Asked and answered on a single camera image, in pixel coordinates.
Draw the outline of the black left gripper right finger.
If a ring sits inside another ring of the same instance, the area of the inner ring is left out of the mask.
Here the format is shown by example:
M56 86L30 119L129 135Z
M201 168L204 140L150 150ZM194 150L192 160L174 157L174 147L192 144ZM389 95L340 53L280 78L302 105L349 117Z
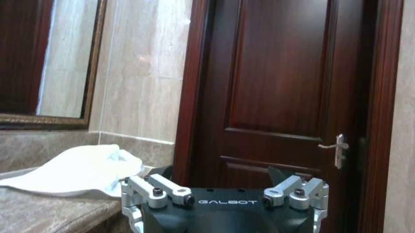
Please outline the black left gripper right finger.
M264 207L273 209L286 201L294 210L313 209L313 232L318 233L321 221L328 216L329 185L318 178L305 180L293 172L270 166L268 174L273 187L262 191Z

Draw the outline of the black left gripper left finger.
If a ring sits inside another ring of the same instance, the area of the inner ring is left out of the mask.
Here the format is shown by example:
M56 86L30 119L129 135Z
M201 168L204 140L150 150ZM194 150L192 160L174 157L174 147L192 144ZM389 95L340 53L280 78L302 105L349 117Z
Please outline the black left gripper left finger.
M145 176L126 177L121 181L121 213L128 217L132 232L141 233L142 204L153 209L166 206L166 203L182 207L192 207L192 192L188 187L178 186L170 181L172 166L152 168Z

